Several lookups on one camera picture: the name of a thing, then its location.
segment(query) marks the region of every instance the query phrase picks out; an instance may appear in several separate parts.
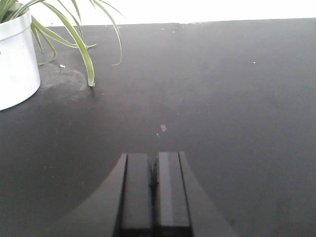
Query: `green leaf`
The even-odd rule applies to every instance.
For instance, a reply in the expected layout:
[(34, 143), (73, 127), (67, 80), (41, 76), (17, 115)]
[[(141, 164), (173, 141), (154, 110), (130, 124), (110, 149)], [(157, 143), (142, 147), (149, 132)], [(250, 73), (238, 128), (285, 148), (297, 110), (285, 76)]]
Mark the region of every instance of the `green leaf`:
[(8, 0), (3, 8), (0, 6), (0, 22), (2, 22), (4, 16), (7, 14), (7, 12), (10, 10), (10, 8), (17, 2), (17, 0)]
[(33, 32), (33, 35), (34, 35), (34, 38), (35, 38), (36, 42), (39, 45), (39, 48), (40, 48), (41, 52), (44, 53), (44, 50), (43, 50), (42, 44), (40, 42), (40, 38), (39, 38), (38, 32), (36, 30), (36, 26), (34, 25), (34, 23), (31, 24), (31, 30)]
[(69, 20), (58, 10), (56, 9), (54, 6), (46, 3), (46, 2), (42, 2), (42, 4), (44, 4), (45, 6), (47, 6), (51, 11), (53, 11), (58, 18), (63, 22), (63, 24), (65, 25), (66, 29), (68, 30), (69, 34), (74, 38), (74, 40), (76, 41), (78, 47), (79, 47), (79, 51), (82, 55), (82, 58), (84, 60), (85, 63), (85, 67), (87, 69), (87, 74), (88, 74), (88, 84), (89, 86), (94, 86), (95, 85), (95, 81), (94, 81), (94, 69), (93, 69), (93, 63), (92, 60), (90, 58), (90, 55), (86, 49), (86, 45), (84, 44), (84, 42), (82, 41), (80, 35), (78, 34), (78, 32), (75, 30), (75, 28), (71, 25), (71, 23), (69, 22)]
[(16, 9), (14, 12), (12, 12), (7, 18), (5, 21), (9, 21), (9, 20), (12, 20), (16, 17), (18, 17), (24, 10), (26, 10), (28, 7), (36, 4), (36, 3), (39, 3), (41, 1), (45, 1), (45, 0), (31, 0), (29, 1), (28, 3), (22, 5), (20, 8)]
[(109, 3), (107, 3), (106, 1), (103, 1), (103, 0), (98, 0), (98, 1), (100, 1), (100, 2), (102, 2), (102, 3), (104, 3), (104, 4), (108, 5), (108, 6), (110, 6), (110, 7), (113, 8), (118, 14), (120, 14), (122, 17), (124, 17), (124, 18), (126, 19), (126, 17), (125, 17), (119, 10), (117, 10), (115, 7), (113, 7), (112, 5), (110, 5)]
[(43, 63), (40, 63), (40, 65), (45, 65), (47, 63), (50, 63), (52, 61), (55, 60), (56, 56), (57, 56), (57, 51), (54, 47), (54, 45), (50, 42), (50, 40), (46, 37), (46, 35), (40, 30), (37, 28), (37, 30), (39, 31), (39, 33), (41, 34), (41, 36), (44, 38), (44, 40), (46, 41), (46, 43), (48, 44), (48, 46), (50, 47), (51, 51), (53, 52), (53, 56), (48, 59), (46, 62), (43, 62)]
[(60, 0), (57, 0), (62, 7), (68, 12), (68, 14), (72, 17), (72, 19), (74, 20), (75, 24), (77, 25), (79, 32), (80, 32), (80, 36), (82, 37), (82, 30), (81, 30), (81, 25), (79, 24), (78, 20), (75, 18), (75, 16), (61, 3)]
[(114, 26), (114, 29), (115, 29), (115, 32), (117, 34), (117, 37), (118, 37), (118, 42), (119, 42), (119, 48), (120, 48), (120, 58), (119, 58), (119, 63), (117, 64), (112, 64), (113, 66), (115, 65), (118, 65), (121, 63), (122, 61), (122, 40), (121, 40), (121, 36), (120, 36), (120, 33), (119, 33), (119, 28), (118, 26), (116, 25), (113, 17), (110, 15), (110, 13), (105, 9), (105, 7), (99, 3), (97, 0), (92, 0), (94, 1), (94, 3), (108, 16), (108, 18), (111, 20), (113, 26)]
[[(64, 44), (67, 45), (71, 48), (78, 48), (78, 45), (76, 43), (70, 43), (67, 40), (65, 40), (64, 38), (62, 38), (60, 35), (58, 35), (57, 33), (51, 31), (50, 29), (46, 28), (45, 26), (43, 26), (40, 22), (38, 22), (35, 17), (32, 16), (32, 22), (36, 25), (37, 28), (39, 28), (43, 33), (45, 33), (47, 36), (49, 36), (50, 38)], [(86, 45), (86, 48), (91, 48), (93, 46), (96, 46), (96, 44), (93, 45)]]
[(80, 22), (81, 22), (81, 16), (80, 16), (80, 11), (79, 11), (77, 2), (76, 2), (76, 0), (71, 0), (71, 1), (73, 2), (73, 5), (74, 5), (74, 7), (75, 7), (75, 9), (76, 9), (76, 12), (77, 12), (77, 15), (78, 15), (78, 17), (79, 17), (79, 20), (80, 20)]

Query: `black table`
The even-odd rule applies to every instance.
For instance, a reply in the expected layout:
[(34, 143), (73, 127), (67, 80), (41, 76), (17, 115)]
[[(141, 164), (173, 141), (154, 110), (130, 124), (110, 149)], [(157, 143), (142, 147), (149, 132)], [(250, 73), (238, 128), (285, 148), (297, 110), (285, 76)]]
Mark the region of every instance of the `black table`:
[(56, 44), (39, 91), (0, 112), (0, 236), (36, 236), (93, 193), (121, 153), (159, 151), (186, 152), (240, 236), (313, 236), (315, 19), (120, 30), (123, 62), (111, 66), (113, 28), (83, 28), (97, 44), (95, 88), (79, 52)]

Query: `white wall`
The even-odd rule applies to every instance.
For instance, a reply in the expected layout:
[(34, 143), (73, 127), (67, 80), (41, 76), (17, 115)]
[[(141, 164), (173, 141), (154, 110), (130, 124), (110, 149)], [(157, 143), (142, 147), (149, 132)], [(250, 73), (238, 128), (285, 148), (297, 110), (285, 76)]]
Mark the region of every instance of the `white wall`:
[[(71, 6), (70, 0), (62, 2)], [(89, 0), (77, 2), (83, 9), (84, 25), (110, 24), (104, 15), (96, 13)], [(316, 17), (316, 0), (108, 0), (108, 3), (127, 18), (111, 11), (118, 24)], [(60, 25), (59, 20), (40, 3), (32, 7), (32, 13), (44, 25)]]

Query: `white flower pot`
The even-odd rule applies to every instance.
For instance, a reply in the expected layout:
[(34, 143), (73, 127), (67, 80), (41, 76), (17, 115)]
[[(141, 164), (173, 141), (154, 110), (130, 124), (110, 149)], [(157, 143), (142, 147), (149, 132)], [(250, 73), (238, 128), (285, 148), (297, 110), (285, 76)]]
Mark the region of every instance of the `white flower pot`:
[[(12, 10), (20, 5), (15, 4)], [(0, 110), (21, 103), (40, 86), (30, 25), (29, 10), (0, 24)]]

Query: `white speck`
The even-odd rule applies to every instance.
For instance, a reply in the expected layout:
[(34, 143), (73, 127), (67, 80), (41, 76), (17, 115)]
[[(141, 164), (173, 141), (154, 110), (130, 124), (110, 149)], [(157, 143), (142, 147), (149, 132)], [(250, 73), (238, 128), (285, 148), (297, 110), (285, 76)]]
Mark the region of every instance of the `white speck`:
[(162, 129), (163, 132), (167, 131), (167, 126), (164, 124), (160, 125), (160, 128)]

